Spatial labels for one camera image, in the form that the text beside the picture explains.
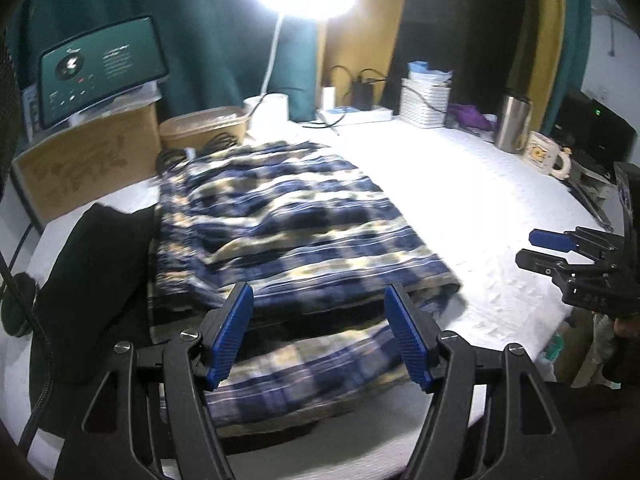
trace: ceramic mug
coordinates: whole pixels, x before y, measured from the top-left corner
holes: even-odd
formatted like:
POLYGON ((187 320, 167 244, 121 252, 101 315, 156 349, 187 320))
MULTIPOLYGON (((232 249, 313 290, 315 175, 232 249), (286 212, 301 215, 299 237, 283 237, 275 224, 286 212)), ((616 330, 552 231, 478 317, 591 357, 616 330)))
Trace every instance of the ceramic mug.
POLYGON ((569 158, 569 155, 549 137, 538 132, 530 133, 522 160, 545 175, 550 174, 559 180, 569 178, 569 171, 571 170, 571 158, 569 158), (558 157, 562 159, 562 168, 554 170, 554 164, 558 157))

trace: white cup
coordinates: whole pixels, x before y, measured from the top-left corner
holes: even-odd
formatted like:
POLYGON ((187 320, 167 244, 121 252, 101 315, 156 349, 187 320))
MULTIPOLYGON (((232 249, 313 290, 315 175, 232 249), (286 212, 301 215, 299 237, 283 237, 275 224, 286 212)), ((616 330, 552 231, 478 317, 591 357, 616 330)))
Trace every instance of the white cup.
POLYGON ((569 158, 569 155, 561 150, 560 146, 549 137, 538 132, 530 133, 522 160, 545 175, 550 174, 559 180, 569 178, 569 171, 571 170, 571 158, 569 158), (562 168, 554 170, 554 164, 558 157, 562 159, 562 168))
POLYGON ((277 130, 289 121, 289 98, 286 94, 267 94, 261 97, 249 97, 244 100, 244 111, 250 114, 256 106, 258 109, 251 117, 250 130, 277 130))

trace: mug handle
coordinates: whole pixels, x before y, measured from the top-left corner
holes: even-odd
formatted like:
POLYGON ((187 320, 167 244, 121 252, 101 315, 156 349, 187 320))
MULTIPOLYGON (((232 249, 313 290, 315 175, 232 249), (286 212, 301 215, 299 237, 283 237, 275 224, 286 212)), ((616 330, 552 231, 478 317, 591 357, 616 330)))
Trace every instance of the mug handle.
POLYGON ((562 159, 562 168, 559 170, 551 170, 551 175, 558 180, 566 180, 569 178, 569 172, 571 171, 571 157, 562 150, 558 155, 562 159))

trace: blue plaid fabric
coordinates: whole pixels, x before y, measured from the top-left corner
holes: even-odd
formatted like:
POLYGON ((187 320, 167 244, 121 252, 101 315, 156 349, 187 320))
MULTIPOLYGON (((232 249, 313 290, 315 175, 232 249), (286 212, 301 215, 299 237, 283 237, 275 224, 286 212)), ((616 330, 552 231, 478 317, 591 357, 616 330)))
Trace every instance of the blue plaid fabric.
POLYGON ((154 342, 197 325, 236 282, 254 289, 238 362, 206 396, 227 434, 318 420, 405 380, 385 286, 402 283, 431 312, 459 287, 378 186, 312 142, 184 162, 163 178, 159 208, 154 342))

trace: bed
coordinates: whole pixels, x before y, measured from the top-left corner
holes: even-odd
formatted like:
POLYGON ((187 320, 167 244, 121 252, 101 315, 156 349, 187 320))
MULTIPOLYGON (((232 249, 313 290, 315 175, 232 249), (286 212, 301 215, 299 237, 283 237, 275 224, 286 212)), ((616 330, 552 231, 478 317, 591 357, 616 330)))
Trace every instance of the bed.
MULTIPOLYGON (((569 309, 551 280, 520 270, 515 253, 529 246, 533 228, 597 228, 557 180, 516 156, 457 130, 419 130, 393 120, 313 131, 254 133, 255 142, 311 138, 333 146, 359 166, 396 204, 406 220, 440 254, 462 282, 440 325, 471 344, 502 349, 519 342, 536 356, 569 309)), ((124 212, 155 203, 153 180, 119 190, 99 202, 124 212)), ((73 226, 90 205, 47 225, 28 272, 43 283, 73 226)), ((570 254, 568 260, 585 260, 570 254)), ((30 414, 30 336, 11 338, 4 356, 2 420, 15 440, 30 414)), ((481 416, 484 389, 476 388, 472 419, 481 416)), ((359 409, 321 421, 310 434, 267 449, 233 455, 238 479, 385 479, 409 459, 428 406, 413 383, 396 386, 359 409)), ((39 431, 30 461, 52 477, 62 440, 39 431)), ((164 464, 166 473, 175 463, 164 464)))

